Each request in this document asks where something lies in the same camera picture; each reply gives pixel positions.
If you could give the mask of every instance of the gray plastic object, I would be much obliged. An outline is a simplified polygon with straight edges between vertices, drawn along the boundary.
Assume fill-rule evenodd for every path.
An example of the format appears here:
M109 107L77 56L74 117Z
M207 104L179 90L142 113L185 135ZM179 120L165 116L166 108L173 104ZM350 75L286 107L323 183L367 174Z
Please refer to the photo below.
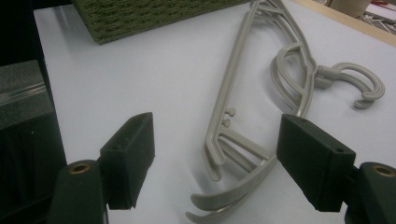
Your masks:
M199 217L189 212L186 213L186 216L191 221L196 223L207 222L233 211L237 205L246 199L249 193L259 186L259 184L264 180L266 175L272 170L277 162L275 152L257 145L242 134L230 129L230 121L224 122L224 117L226 115L232 116L234 113L233 109L227 108L227 104L247 35L249 33L251 24L254 21L274 22L285 31L286 35L290 36L290 39L292 39L295 44L297 44L291 44L290 49L284 49L284 51L285 54L289 51L299 52L301 57L306 62L307 69L305 73L307 76L310 76L310 78L308 83L305 85L309 88L307 91L304 91L304 95L308 96L308 98L306 98L305 104L309 105L310 103L310 96L314 83L314 77L312 74L314 74L316 63L310 55L309 48L306 47L306 41L304 39L303 33L297 27L297 24L292 19L291 15L281 1L253 1L250 11L245 15L242 21L242 25L233 45L233 51L227 65L221 87L219 89L218 98L209 123L203 150L205 166L213 180L219 181L221 179L220 166L224 164L226 157L246 170L247 175L234 187L224 190L220 193L211 195L191 195L191 200L196 207L209 212L209 214L204 217ZM238 152L232 146L223 141L222 138L238 145L245 151L262 160L262 162L259 165L254 164L248 158L242 155L242 153Z
M254 21L273 22L291 39L292 43L281 49L273 59L271 63L271 76L277 89L285 98L287 105L292 109L292 114L295 116L302 118L306 116L312 101L314 86L328 88L335 80L350 82L362 91L363 99L355 102L357 108L370 106L374 100L379 99L385 93L382 81L373 72L362 66L353 63L339 63L333 68L317 66L303 32L281 0L252 1L250 11L245 15L233 45L233 51L219 89L203 149L206 169L214 181L221 180L220 167L226 161L226 157L247 171L247 175L234 187L222 192L211 195L192 194L191 200L193 204L209 212L203 217L187 212L187 218L196 223L212 221L232 212L259 186L277 162L275 152L269 151L247 139L242 134L233 131L230 129L231 121L224 118L227 115L232 117L235 114L235 109L227 108L227 104L244 45L251 24ZM291 54L296 54L303 63L302 68L304 69L305 76L303 86L296 82L286 69L285 58ZM353 70L363 74L372 81L374 89L371 90L361 80L343 73L343 70ZM284 83L287 83L290 87L285 88ZM256 156L262 162L256 165L223 139L236 144Z

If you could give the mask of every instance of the white tabletop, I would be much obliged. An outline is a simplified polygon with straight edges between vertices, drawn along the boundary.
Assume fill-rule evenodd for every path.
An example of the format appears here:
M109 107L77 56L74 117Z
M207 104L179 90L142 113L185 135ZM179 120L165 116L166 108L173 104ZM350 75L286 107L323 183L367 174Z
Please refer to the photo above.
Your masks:
M357 152L356 166L377 161L396 167L396 48L291 1L286 6L303 30L318 64L366 66L385 83L371 108L357 110L361 93L336 82L315 90L307 118ZM35 11L68 163L97 159L99 149L130 117L153 112L156 157L137 207L109 211L109 222L190 223L186 211L203 215L193 193L233 186L233 169L219 183L201 159L205 133L234 39L248 4L180 21L98 46L73 6ZM232 127L276 149L285 110L269 75L282 35L255 26L249 35L230 105ZM252 196L219 223L344 223L341 214L320 213L278 163Z

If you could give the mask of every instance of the basket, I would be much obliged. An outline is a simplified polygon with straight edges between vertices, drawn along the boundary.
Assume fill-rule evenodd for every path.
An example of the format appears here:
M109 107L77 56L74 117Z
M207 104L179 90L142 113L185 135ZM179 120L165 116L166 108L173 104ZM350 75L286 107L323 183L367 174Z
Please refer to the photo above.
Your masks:
M102 45L248 0L72 0L93 40Z

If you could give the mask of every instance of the hanger hook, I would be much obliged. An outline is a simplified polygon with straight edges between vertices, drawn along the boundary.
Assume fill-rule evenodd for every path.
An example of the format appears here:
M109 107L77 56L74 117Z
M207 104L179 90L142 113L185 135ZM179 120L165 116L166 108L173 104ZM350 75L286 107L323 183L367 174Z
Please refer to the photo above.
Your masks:
M373 89L367 86L360 79L349 74L343 73L343 70L352 70L361 73L373 83ZM323 89L329 88L335 80L343 80L351 83L361 90L361 100L357 100L354 106L358 109L364 109L381 98L385 93L384 83L379 77L367 68L354 63L338 63L332 68L320 65L318 73L315 76L315 86Z

